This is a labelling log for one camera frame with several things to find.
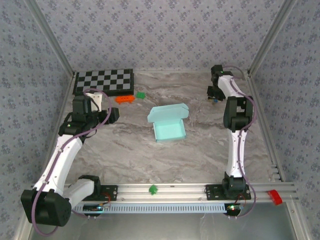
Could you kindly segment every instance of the wire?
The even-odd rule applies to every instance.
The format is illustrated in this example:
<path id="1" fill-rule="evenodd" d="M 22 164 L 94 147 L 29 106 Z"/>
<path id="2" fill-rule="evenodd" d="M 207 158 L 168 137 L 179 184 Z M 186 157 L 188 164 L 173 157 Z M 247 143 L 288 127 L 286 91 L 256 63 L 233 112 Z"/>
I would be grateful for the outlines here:
<path id="1" fill-rule="evenodd" d="M 246 204 L 247 204 L 247 201 L 246 201 L 245 196 L 244 196 L 242 193 L 239 193 L 239 194 L 238 194 L 238 198 L 235 200 L 235 202 L 234 202 L 233 204 L 236 204 L 236 203 L 240 200 L 240 196 L 244 199 L 244 205 L 243 205 L 243 207 L 245 207 Z"/>
<path id="2" fill-rule="evenodd" d="M 230 80 L 230 85 L 231 87 L 233 88 L 233 90 L 238 93 L 239 95 L 245 97 L 247 100 L 249 100 L 251 103 L 252 103 L 252 106 L 253 106 L 253 118 L 251 120 L 251 122 L 249 122 L 246 126 L 244 126 L 240 132 L 239 132 L 239 135 L 238 135 L 238 138 L 239 138 L 239 141 L 238 141 L 238 148 L 237 148 L 237 158 L 238 158 L 238 166 L 239 166 L 239 169 L 240 169 L 240 172 L 242 174 L 242 177 L 244 178 L 244 180 L 246 181 L 246 183 L 248 184 L 248 186 L 252 189 L 252 192 L 253 192 L 253 204 L 251 206 L 251 208 L 249 209 L 249 211 L 247 211 L 245 214 L 243 215 L 240 215 L 240 216 L 237 216 L 237 218 L 241 218 L 241 217 L 244 217 L 244 216 L 247 216 L 255 207 L 256 203 L 257 203 L 257 194 L 256 194 L 256 191 L 254 189 L 254 187 L 252 186 L 252 184 L 249 182 L 249 179 L 247 178 L 247 176 L 245 175 L 243 169 L 242 169 L 242 166 L 241 166 L 241 162 L 240 162 L 240 148 L 241 148 L 241 134 L 244 130 L 248 129 L 257 119 L 257 105 L 256 103 L 247 95 L 243 94 L 242 92 L 238 91 L 235 86 L 233 85 L 233 79 Z"/>
<path id="3" fill-rule="evenodd" d="M 90 97 L 90 101 L 91 101 L 91 102 L 96 106 L 97 111 L 99 112 L 99 111 L 100 111 L 100 109 L 99 109 L 98 104 L 95 102 L 95 100 L 93 100 L 93 99 Z"/>
<path id="4" fill-rule="evenodd" d="M 68 122 L 68 120 L 69 120 L 69 118 L 70 118 L 71 115 L 72 115 L 72 112 L 69 112 L 69 113 L 65 116 L 64 122 Z"/>
<path id="5" fill-rule="evenodd" d="M 110 208 L 111 207 L 111 197 L 110 197 L 110 195 L 107 192 L 103 192 L 103 193 L 101 193 L 101 195 L 104 195 L 104 196 L 108 197 L 108 202 L 104 202 L 102 205 L 109 204 L 109 208 Z"/>
<path id="6" fill-rule="evenodd" d="M 43 191 L 43 189 L 45 188 L 47 182 L 49 181 L 50 177 L 51 177 L 51 174 L 57 164 L 57 161 L 59 159 L 59 156 L 60 154 L 64 151 L 65 147 L 74 139 L 78 138 L 78 137 L 81 137 L 83 135 L 87 135 L 97 129 L 99 129 L 100 127 L 102 127 L 106 122 L 107 120 L 109 119 L 110 115 L 111 115 L 111 110 L 112 110 L 112 107 L 111 107 L 111 100 L 110 98 L 107 96 L 107 94 L 105 94 L 103 91 L 99 90 L 99 89 L 96 89 L 96 88 L 88 88 L 86 90 L 83 91 L 83 94 L 86 94 L 87 92 L 89 91 L 95 91 L 95 92 L 99 92 L 101 93 L 108 101 L 109 103 L 109 108 L 108 108 L 108 114 L 107 116 L 105 117 L 105 119 L 100 123 L 98 124 L 96 127 L 88 130 L 88 131 L 84 131 L 84 132 L 81 132 L 77 135 L 74 135 L 73 137 L 69 138 L 62 146 L 61 146 L 61 149 L 60 151 L 57 152 L 57 155 L 55 156 L 54 160 L 53 160 L 53 163 L 51 165 L 51 168 L 49 169 L 48 171 L 48 174 L 46 175 L 46 178 L 44 180 L 44 183 L 41 185 L 40 189 L 38 190 L 38 192 L 36 193 L 35 195 L 35 198 L 34 198 L 34 201 L 33 201 L 33 204 L 32 204 L 32 209 L 31 209 L 31 222 L 32 222 L 32 225 L 34 227 L 34 230 L 41 236 L 43 237 L 49 237 L 51 236 L 52 234 L 54 234 L 56 232 L 56 230 L 58 229 L 58 226 L 55 227 L 55 229 L 50 232 L 50 233 L 44 233 L 42 232 L 38 226 L 37 226 L 37 223 L 36 223 L 36 206 L 37 206 L 37 202 L 38 202 L 38 199 L 39 199 L 39 196 L 41 194 L 41 192 Z"/>
<path id="7" fill-rule="evenodd" d="M 245 77 L 245 74 L 244 72 L 241 70 L 240 67 L 237 67 L 237 66 L 232 66 L 232 65 L 227 65 L 227 66 L 223 66 L 224 69 L 228 69 L 228 68 L 234 68 L 234 69 L 237 69 L 240 71 L 241 73 L 241 77 L 239 76 L 233 76 L 234 79 L 242 79 L 242 80 L 246 80 L 246 77 Z"/>
<path id="8" fill-rule="evenodd" d="M 94 133 L 94 134 L 92 134 L 92 135 L 90 135 L 90 136 L 86 136 L 85 139 L 89 139 L 89 138 L 91 138 L 92 136 L 94 136 L 94 135 L 96 135 L 96 134 L 97 134 L 97 130 L 95 130 L 95 133 Z"/>

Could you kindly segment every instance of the orange lego brick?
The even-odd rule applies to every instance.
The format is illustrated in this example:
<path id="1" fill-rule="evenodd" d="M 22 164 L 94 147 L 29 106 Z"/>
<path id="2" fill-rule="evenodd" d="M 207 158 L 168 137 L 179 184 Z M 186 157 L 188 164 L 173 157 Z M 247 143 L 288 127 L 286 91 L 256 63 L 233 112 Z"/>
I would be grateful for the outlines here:
<path id="1" fill-rule="evenodd" d="M 118 103 L 118 104 L 122 104 L 122 103 L 132 103 L 134 100 L 135 100 L 135 96 L 132 96 L 132 95 L 128 95 L 128 96 L 117 96 L 115 98 L 115 101 Z"/>

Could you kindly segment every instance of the green lego piece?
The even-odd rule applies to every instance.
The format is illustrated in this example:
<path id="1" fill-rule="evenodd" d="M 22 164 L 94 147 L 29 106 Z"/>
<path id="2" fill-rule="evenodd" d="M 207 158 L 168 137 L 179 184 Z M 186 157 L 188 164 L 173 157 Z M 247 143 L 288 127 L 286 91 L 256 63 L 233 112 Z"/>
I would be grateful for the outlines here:
<path id="1" fill-rule="evenodd" d="M 136 97 L 138 99 L 144 99 L 146 97 L 146 94 L 144 92 L 138 91 L 137 94 L 136 94 Z"/>
<path id="2" fill-rule="evenodd" d="M 149 193 L 151 193 L 151 195 L 155 195 L 158 192 L 158 188 L 155 185 L 152 185 L 149 188 Z"/>

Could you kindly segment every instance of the red clip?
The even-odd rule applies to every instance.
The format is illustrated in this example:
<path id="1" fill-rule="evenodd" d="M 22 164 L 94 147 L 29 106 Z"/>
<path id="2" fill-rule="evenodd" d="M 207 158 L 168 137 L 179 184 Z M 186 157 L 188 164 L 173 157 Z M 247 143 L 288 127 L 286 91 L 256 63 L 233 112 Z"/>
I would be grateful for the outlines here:
<path id="1" fill-rule="evenodd" d="M 277 190 L 268 191 L 268 194 L 275 205 L 282 204 L 282 199 Z"/>

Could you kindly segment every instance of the blue floral wallpaper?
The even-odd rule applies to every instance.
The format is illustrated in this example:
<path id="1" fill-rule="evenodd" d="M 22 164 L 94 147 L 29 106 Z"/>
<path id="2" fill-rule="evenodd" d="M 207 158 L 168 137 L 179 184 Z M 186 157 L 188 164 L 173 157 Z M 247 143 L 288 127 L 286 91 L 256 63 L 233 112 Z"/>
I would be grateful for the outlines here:
<path id="1" fill-rule="evenodd" d="M 37 0 L 73 70 L 247 69 L 283 0 Z"/>
<path id="2" fill-rule="evenodd" d="M 320 2 L 298 0 L 254 80 L 288 181 L 320 239 Z"/>
<path id="3" fill-rule="evenodd" d="M 0 239 L 11 240 L 20 195 L 39 178 L 70 78 L 25 3 L 0 8 Z"/>

